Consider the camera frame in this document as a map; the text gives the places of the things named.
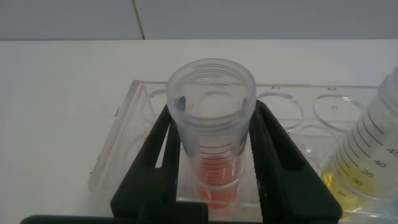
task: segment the transparent plastic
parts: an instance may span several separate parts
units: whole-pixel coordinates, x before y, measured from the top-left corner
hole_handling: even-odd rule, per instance
[[[94,202],[88,204],[93,208],[85,215],[112,215],[109,201],[166,105],[166,85],[167,82],[133,81],[90,175],[89,188]],[[321,167],[333,156],[333,150],[377,94],[377,87],[257,84],[256,93],[257,99],[267,104],[320,174]],[[227,203],[229,206],[225,208],[209,208],[210,220],[262,220],[248,143],[249,140],[243,152],[246,168],[240,177],[236,200]],[[181,150],[177,200],[211,203],[197,193],[188,156],[183,147]],[[341,223],[396,223],[398,201],[375,203],[366,210],[345,210],[344,213],[349,217]]]
[[[367,210],[398,197],[398,69],[346,133],[322,179],[343,209]]]
[[[230,60],[197,60],[170,77],[167,106],[203,199],[227,203],[235,200],[255,104],[253,76]]]

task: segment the white table surface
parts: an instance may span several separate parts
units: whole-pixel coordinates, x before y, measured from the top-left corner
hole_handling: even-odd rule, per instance
[[[258,83],[377,86],[398,40],[0,42],[0,223],[88,215],[88,178],[132,80],[209,57]]]

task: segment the orange liquid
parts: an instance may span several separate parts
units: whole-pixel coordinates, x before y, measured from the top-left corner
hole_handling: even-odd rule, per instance
[[[198,185],[199,193],[204,200],[222,203],[208,203],[211,208],[225,208],[235,201],[238,183],[222,188],[233,183],[238,177],[234,169],[235,161],[220,156],[210,156],[203,159],[199,169],[200,181],[204,185]]]

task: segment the yellow liquid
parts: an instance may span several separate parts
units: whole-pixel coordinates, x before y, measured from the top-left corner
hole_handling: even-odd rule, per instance
[[[374,195],[371,177],[360,167],[343,159],[339,152],[323,168],[321,179],[344,211],[358,211],[369,202],[369,199],[358,195],[358,192],[369,196]]]

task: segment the white wall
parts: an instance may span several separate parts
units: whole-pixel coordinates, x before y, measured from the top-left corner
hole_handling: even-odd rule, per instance
[[[131,0],[0,0],[0,40],[141,39]]]
[[[146,39],[392,39],[397,0],[136,0]]]

